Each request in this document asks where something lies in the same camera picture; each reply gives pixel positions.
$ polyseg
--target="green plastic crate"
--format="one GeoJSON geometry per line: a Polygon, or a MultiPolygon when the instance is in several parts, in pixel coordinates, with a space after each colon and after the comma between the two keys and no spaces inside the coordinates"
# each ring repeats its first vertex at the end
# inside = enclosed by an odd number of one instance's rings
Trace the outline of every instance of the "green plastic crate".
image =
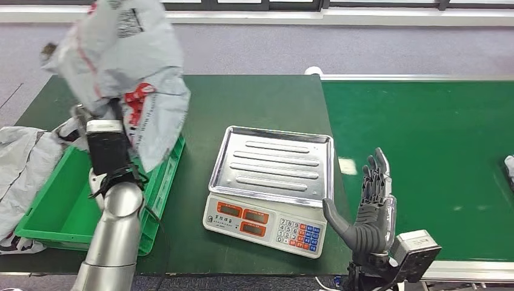
{"type": "MultiPolygon", "coordinates": [[[[144,196],[147,205],[159,218],[162,217],[184,144],[184,138],[180,137],[168,159],[147,175],[149,182],[144,196]]],[[[142,171],[139,161],[135,163],[142,171]]],[[[56,249],[87,250],[101,214],[96,201],[87,199],[91,191],[88,183],[90,168],[88,154],[69,147],[21,219],[15,234],[56,249]]],[[[140,256],[148,255],[152,250],[158,227],[158,222],[148,211],[143,211],[140,256]]]]}

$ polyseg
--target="green tabletop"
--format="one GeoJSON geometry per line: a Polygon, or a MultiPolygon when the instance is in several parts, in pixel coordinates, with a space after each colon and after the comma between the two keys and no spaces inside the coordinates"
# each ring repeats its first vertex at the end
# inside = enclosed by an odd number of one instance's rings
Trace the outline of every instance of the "green tabletop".
{"type": "MultiPolygon", "coordinates": [[[[332,135],[319,77],[186,76],[185,82],[192,91],[182,131],[186,144],[163,216],[172,245],[167,272],[345,273],[350,251],[331,228],[321,257],[308,259],[207,231],[201,221],[209,194],[207,184],[228,126],[332,135]]],[[[17,125],[52,129],[68,118],[68,110],[75,103],[65,82],[53,77],[17,125]]],[[[341,214],[349,216],[341,179],[335,181],[335,199],[341,214]]],[[[159,232],[151,254],[139,258],[137,271],[162,272],[165,248],[159,232]]],[[[75,273],[84,257],[84,252],[57,249],[0,256],[0,272],[75,273]]]]}
{"type": "MultiPolygon", "coordinates": [[[[339,156],[387,155],[396,232],[426,229],[437,260],[514,262],[514,82],[322,83],[339,156]]],[[[352,215],[360,176],[343,177],[352,215]]]]}

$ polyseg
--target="robotic hand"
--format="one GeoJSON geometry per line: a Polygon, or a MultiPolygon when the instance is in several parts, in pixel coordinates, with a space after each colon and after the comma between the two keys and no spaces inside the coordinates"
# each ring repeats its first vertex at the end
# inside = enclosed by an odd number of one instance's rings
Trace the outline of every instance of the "robotic hand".
{"type": "Polygon", "coordinates": [[[395,237],[396,198],[391,195],[389,162],[380,148],[375,156],[370,155],[369,166],[362,167],[362,198],[354,225],[338,215],[333,200],[323,199],[325,218],[356,253],[384,253],[395,237]]]}
{"type": "Polygon", "coordinates": [[[344,284],[348,291],[385,291],[405,280],[415,283],[441,250],[426,230],[395,237],[396,198],[391,194],[389,162],[377,148],[368,163],[362,167],[361,202],[353,225],[339,216],[333,200],[323,200],[327,222],[353,251],[344,284]],[[367,273],[375,276],[366,277],[367,273]]]}

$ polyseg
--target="digital scale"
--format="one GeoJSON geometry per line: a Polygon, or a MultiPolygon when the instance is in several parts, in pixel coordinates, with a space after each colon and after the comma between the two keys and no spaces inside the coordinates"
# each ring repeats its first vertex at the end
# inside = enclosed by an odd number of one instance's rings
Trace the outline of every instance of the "digital scale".
{"type": "Polygon", "coordinates": [[[231,126],[209,182],[206,229],[319,258],[333,199],[333,139],[231,126]]]}

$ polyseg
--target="scale keypad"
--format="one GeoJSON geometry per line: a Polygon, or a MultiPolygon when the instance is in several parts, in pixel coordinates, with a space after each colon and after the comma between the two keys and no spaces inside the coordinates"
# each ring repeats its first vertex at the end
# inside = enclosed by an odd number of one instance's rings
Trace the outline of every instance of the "scale keypad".
{"type": "Polygon", "coordinates": [[[315,252],[318,248],[320,232],[321,229],[318,226],[301,223],[294,219],[281,218],[276,241],[315,252]]]}

